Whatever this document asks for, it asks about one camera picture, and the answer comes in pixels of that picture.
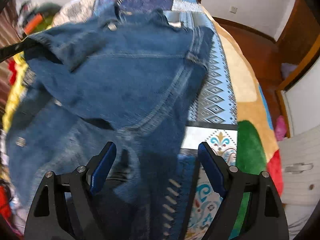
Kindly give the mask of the wooden door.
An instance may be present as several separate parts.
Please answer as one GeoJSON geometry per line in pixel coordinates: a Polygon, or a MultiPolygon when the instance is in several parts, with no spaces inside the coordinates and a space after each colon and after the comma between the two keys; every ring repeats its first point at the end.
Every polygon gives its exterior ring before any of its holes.
{"type": "Polygon", "coordinates": [[[319,57],[319,23],[304,0],[295,0],[276,45],[281,61],[297,66],[278,87],[278,90],[288,90],[319,57]]]}

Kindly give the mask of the clothes pile with orange box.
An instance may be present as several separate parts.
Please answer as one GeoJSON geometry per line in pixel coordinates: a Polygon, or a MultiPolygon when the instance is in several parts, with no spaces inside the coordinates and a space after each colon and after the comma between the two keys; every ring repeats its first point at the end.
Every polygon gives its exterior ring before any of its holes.
{"type": "Polygon", "coordinates": [[[23,2],[18,11],[17,31],[24,36],[46,29],[60,9],[60,5],[52,2],[23,2]]]}

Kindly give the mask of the red garment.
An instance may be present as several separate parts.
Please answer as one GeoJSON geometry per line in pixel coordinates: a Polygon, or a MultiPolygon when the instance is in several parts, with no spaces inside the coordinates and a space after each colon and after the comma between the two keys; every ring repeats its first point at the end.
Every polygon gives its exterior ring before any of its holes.
{"type": "Polygon", "coordinates": [[[8,70],[10,72],[9,83],[11,86],[13,86],[16,81],[17,70],[16,70],[15,66],[16,66],[16,62],[14,60],[10,60],[8,63],[8,70]]]}

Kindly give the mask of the white wall socket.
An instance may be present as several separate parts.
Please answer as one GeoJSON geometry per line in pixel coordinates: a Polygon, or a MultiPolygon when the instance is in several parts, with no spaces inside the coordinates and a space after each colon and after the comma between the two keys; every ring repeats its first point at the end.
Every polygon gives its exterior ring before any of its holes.
{"type": "Polygon", "coordinates": [[[229,9],[229,12],[231,12],[231,13],[233,13],[233,14],[236,14],[236,13],[237,13],[237,10],[238,10],[237,7],[231,6],[230,9],[229,9]]]}

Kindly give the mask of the blue denim jacket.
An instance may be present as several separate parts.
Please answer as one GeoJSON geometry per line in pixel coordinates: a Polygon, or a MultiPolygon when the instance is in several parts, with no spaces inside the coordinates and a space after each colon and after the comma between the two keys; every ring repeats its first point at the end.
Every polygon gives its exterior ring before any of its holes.
{"type": "Polygon", "coordinates": [[[30,35],[34,78],[6,137],[9,172],[29,210],[47,171],[71,172],[108,141],[118,157],[94,201],[114,239],[161,239],[189,107],[209,67],[214,31],[202,12],[110,7],[83,23],[30,35]]]}

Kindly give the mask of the striped pink curtain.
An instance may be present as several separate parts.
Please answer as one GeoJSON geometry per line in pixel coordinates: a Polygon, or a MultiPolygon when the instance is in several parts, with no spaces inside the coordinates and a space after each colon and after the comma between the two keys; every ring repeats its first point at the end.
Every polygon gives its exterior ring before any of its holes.
{"type": "MultiPolygon", "coordinates": [[[[11,44],[16,44],[22,39],[22,32],[18,26],[18,5],[20,5],[20,2],[17,0],[9,0],[4,9],[1,11],[1,48],[11,44]]],[[[9,78],[12,76],[12,72],[8,67],[9,62],[10,59],[1,62],[1,117],[5,112],[8,95],[11,90],[9,78]]]]}

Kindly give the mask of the pink slipper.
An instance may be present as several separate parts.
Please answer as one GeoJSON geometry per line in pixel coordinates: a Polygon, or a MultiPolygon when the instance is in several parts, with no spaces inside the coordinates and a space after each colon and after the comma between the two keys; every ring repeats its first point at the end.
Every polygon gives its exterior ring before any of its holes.
{"type": "Polygon", "coordinates": [[[276,127],[274,133],[277,141],[282,141],[286,137],[287,126],[284,117],[281,115],[276,119],[276,127]]]}

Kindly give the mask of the blue patchwork bed sheet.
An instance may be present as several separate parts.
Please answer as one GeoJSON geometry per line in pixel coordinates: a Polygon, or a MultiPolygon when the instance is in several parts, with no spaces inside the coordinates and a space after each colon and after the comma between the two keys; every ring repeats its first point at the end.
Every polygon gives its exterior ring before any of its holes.
{"type": "MultiPolygon", "coordinates": [[[[112,2],[128,11],[162,8],[170,21],[188,27],[213,28],[209,14],[196,0],[72,0],[54,17],[53,25],[83,22],[99,15],[112,2]]],[[[213,35],[207,75],[189,108],[188,123],[176,175],[168,182],[164,202],[163,239],[202,239],[221,204],[221,197],[210,185],[207,174],[196,158],[202,141],[235,165],[237,148],[236,100],[229,68],[218,34],[213,35]]]]}

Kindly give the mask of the tan multicolour plush blanket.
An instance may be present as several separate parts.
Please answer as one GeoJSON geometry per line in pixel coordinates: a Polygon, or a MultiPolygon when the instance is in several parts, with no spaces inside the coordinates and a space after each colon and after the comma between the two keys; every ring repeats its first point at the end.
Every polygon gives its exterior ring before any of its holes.
{"type": "Polygon", "coordinates": [[[200,8],[209,18],[215,35],[207,77],[198,97],[197,120],[236,124],[237,135],[223,131],[210,138],[213,150],[244,172],[259,174],[266,170],[281,194],[279,146],[253,68],[231,34],[204,7],[200,8]]]}

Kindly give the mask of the yellow cartoon garment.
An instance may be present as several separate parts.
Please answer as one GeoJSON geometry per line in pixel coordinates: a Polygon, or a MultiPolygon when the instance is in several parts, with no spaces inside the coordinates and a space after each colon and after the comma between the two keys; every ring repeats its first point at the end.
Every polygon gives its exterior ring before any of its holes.
{"type": "Polygon", "coordinates": [[[3,130],[5,133],[9,131],[14,113],[16,112],[22,97],[27,91],[26,87],[22,85],[25,72],[28,68],[28,64],[24,59],[24,53],[20,52],[14,55],[10,60],[14,60],[16,62],[15,68],[17,70],[17,76],[14,85],[11,86],[5,106],[5,113],[2,117],[3,130]]]}

